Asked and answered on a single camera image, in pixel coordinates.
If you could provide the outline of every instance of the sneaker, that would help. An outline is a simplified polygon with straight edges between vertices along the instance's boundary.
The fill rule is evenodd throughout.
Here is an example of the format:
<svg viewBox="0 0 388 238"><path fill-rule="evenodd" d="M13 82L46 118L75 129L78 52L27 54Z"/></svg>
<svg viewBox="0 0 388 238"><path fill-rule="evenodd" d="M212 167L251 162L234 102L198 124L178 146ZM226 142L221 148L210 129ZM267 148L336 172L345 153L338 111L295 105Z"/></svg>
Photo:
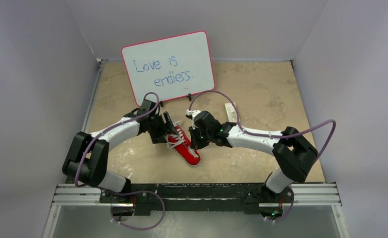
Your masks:
<svg viewBox="0 0 388 238"><path fill-rule="evenodd" d="M197 166L201 161L200 155L196 150L190 147L191 141L188 139L188 137L186 137L186 134L180 125L178 125L180 121L172 123L179 135L167 135L165 137L167 141L167 147L177 151L188 165Z"/></svg>

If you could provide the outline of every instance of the white shoelace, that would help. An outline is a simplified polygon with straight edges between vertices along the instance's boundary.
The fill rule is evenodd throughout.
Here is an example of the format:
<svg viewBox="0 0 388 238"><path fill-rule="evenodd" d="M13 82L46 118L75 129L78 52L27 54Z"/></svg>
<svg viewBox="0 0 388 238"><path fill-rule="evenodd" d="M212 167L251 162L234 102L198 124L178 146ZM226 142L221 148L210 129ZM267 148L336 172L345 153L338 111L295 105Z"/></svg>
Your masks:
<svg viewBox="0 0 388 238"><path fill-rule="evenodd" d="M179 120L179 121L175 122L175 124L176 124L176 125L179 125L179 123L181 123L181 122L183 122L183 121L180 121L180 120ZM182 144L183 142L186 141L186 140L185 140L185 136L184 136L183 133L182 133L182 129L180 128L180 125L179 125L179 128L176 129L176 131L178 132L179 135L175 135L175 134L169 134L169 135L168 135L168 137L171 136L172 138L176 139L176 142L169 142L168 137L166 137L167 147L168 147L169 149L172 149L172 148L174 148L175 146L178 146L178 145L180 145L180 144Z"/></svg>

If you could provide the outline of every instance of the whiteboard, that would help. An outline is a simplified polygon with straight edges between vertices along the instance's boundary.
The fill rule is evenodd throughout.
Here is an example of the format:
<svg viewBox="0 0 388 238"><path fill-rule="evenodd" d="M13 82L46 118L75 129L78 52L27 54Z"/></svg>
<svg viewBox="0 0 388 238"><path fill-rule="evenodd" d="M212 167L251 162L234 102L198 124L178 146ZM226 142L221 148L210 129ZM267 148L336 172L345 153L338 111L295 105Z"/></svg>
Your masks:
<svg viewBox="0 0 388 238"><path fill-rule="evenodd" d="M138 106L148 92L168 101L214 89L205 31L124 46L121 52ZM154 95L147 99L156 101Z"/></svg>

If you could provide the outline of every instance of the red shoe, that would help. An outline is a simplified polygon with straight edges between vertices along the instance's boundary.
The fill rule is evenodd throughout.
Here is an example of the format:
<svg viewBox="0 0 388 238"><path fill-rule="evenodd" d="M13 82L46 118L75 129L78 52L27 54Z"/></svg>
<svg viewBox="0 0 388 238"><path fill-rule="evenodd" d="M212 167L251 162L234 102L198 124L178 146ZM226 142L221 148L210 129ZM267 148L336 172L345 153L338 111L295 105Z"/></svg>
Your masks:
<svg viewBox="0 0 388 238"><path fill-rule="evenodd" d="M186 137L185 132L178 125L179 121L173 122L173 126L179 135L169 134L165 139L167 140L167 147L177 151L185 162L190 166L197 166L200 161L198 152L190 147L191 141Z"/></svg>

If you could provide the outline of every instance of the beige table surface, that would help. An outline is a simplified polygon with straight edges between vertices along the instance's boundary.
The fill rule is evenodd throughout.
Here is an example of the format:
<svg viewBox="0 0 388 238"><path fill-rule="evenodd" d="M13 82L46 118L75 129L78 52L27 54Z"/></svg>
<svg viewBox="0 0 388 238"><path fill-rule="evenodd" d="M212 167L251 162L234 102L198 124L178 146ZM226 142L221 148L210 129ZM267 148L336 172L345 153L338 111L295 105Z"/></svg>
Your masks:
<svg viewBox="0 0 388 238"><path fill-rule="evenodd" d="M309 128L300 93L289 62L217 62L213 64L216 90L236 103L242 124L261 130L284 130L293 126ZM185 117L187 98L165 102L172 120L184 120L189 137L191 122ZM220 122L227 121L226 99L219 94L201 95L193 109L207 110ZM89 131L98 131L117 122L136 108L123 63L107 63L92 109ZM313 142L311 134L306 138ZM136 183L264 182L278 168L274 157L246 148L210 144L199 151L201 163L188 166L165 144L152 144L148 133L131 138L109 154L108 169ZM307 181L325 181L319 161Z"/></svg>

